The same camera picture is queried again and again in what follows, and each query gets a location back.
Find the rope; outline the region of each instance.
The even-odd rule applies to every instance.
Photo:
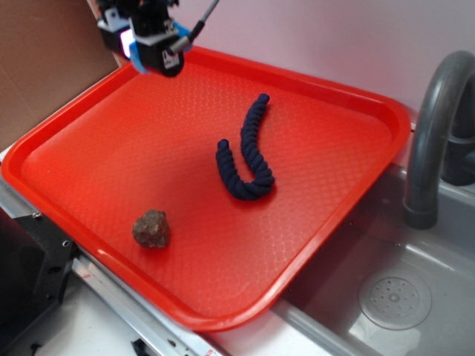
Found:
[[[255,175],[252,182],[244,182],[235,167],[229,141],[222,139],[217,144],[216,161],[224,185],[234,198],[239,200],[257,200],[270,193],[274,177],[267,162],[258,149],[258,130],[270,97],[259,95],[249,109],[243,128],[240,131],[240,150],[247,165]]]

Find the white wall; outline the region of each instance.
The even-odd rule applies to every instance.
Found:
[[[182,0],[187,27],[212,0]],[[413,118],[437,65],[475,53],[475,0],[221,0],[196,45],[394,98]]]

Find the tray rim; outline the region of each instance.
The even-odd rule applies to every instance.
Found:
[[[295,91],[296,88],[303,88],[303,90],[299,90],[299,94],[334,105],[338,105],[338,100],[344,99],[345,107],[350,110],[372,116],[376,114],[381,115],[383,113],[384,119],[380,117],[378,117],[378,119],[380,119],[392,133],[392,141],[389,147],[385,149],[385,154],[382,155],[371,168],[366,170],[360,181],[353,186],[351,192],[338,205],[335,211],[338,211],[339,214],[333,213],[330,218],[324,222],[261,297],[249,307],[235,313],[222,317],[206,317],[198,314],[151,278],[140,276],[140,278],[137,279],[134,267],[130,266],[128,261],[121,261],[122,258],[118,258],[121,256],[112,256],[101,248],[107,245],[104,242],[86,239],[86,241],[80,243],[80,246],[88,253],[95,251],[97,253],[96,257],[101,264],[110,269],[113,273],[117,273],[118,271],[119,273],[117,273],[117,275],[121,279],[178,323],[200,332],[216,332],[231,329],[246,321],[250,321],[267,310],[270,305],[277,300],[281,292],[284,291],[284,288],[289,284],[290,280],[292,280],[291,277],[294,277],[309,259],[317,253],[318,249],[323,245],[323,242],[331,235],[336,227],[338,227],[342,217],[346,216],[353,209],[354,205],[378,179],[391,163],[394,156],[399,152],[400,148],[406,143],[410,133],[410,119],[403,106],[393,99],[325,79],[315,78],[199,47],[193,49],[193,51],[187,55],[186,60],[196,65],[251,79],[255,82],[262,82],[266,85],[274,85],[280,88],[285,86],[286,90],[292,92]],[[82,113],[118,89],[122,83],[133,79],[137,75],[139,75],[138,72],[136,72],[130,64],[115,70],[23,136],[10,149],[0,166],[1,173],[9,184],[32,204],[40,208],[45,215],[51,219],[53,219],[51,216],[53,215],[55,223],[71,236],[88,236],[88,229],[79,221],[79,224],[73,224],[71,220],[77,221],[76,219],[71,217],[66,211],[57,207],[54,202],[51,202],[48,197],[40,191],[37,191],[34,187],[23,182],[22,164],[29,154],[46,141],[44,138],[49,139],[60,132]],[[315,98],[317,94],[324,94],[324,97],[319,96]],[[32,136],[37,138],[36,142],[30,140]],[[160,296],[159,305],[155,302],[157,293]]]

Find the gray sink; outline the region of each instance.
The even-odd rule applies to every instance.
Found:
[[[475,355],[475,194],[441,183],[439,222],[418,231],[404,179],[391,166],[282,299],[349,355]]]

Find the stone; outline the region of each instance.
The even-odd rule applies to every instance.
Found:
[[[151,209],[132,228],[134,239],[143,248],[165,248],[170,242],[170,228],[164,211]]]

